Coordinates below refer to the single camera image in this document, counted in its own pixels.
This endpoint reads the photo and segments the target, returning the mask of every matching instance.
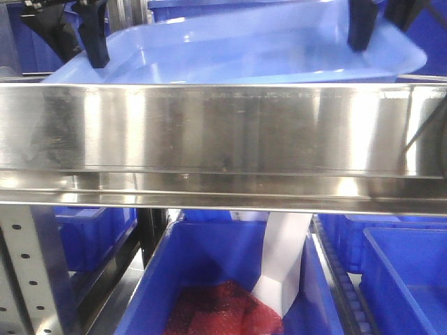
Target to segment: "blue plastic tray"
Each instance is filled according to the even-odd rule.
[[[149,0],[147,7],[154,14],[154,21],[161,22],[178,17],[228,13],[285,1],[288,0]]]
[[[447,231],[370,228],[360,288],[382,335],[447,334]]]
[[[70,271],[94,271],[135,221],[135,209],[55,207]]]
[[[381,3],[382,10],[386,2]],[[447,1],[431,0],[430,2],[445,18],[447,18]],[[427,53],[427,63],[415,73],[420,75],[447,75],[447,29],[423,9],[414,20],[406,35]]]
[[[363,230],[378,228],[447,229],[447,217],[380,216],[380,215],[318,215],[339,260],[346,271],[363,273],[365,237]]]
[[[233,279],[251,291],[261,271],[265,223],[175,223],[146,269],[115,335],[159,335],[183,285]],[[315,245],[308,236],[301,291],[284,318],[288,335],[343,334]]]
[[[352,52],[348,17],[346,0],[304,1],[133,27],[108,38],[105,68],[93,69],[82,53],[44,82],[393,81],[425,63],[424,52],[385,20],[368,50]]]

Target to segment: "metal frame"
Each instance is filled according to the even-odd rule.
[[[0,230],[0,334],[29,335],[33,329]]]
[[[0,203],[445,214],[446,91],[0,84]]]
[[[34,333],[80,334],[53,208],[3,205],[0,224]]]

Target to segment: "red packaging material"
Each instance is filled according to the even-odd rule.
[[[234,281],[184,288],[163,335],[279,335],[281,317]]]

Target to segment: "stainless steel shelf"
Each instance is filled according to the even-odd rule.
[[[0,84],[0,203],[445,214],[446,90]]]

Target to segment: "black clamp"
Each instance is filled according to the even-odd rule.
[[[110,60],[105,42],[105,9],[107,0],[76,2],[71,6],[82,18],[78,28],[85,51],[93,68],[103,68]]]
[[[348,44],[355,52],[367,49],[379,7],[372,0],[349,0]]]

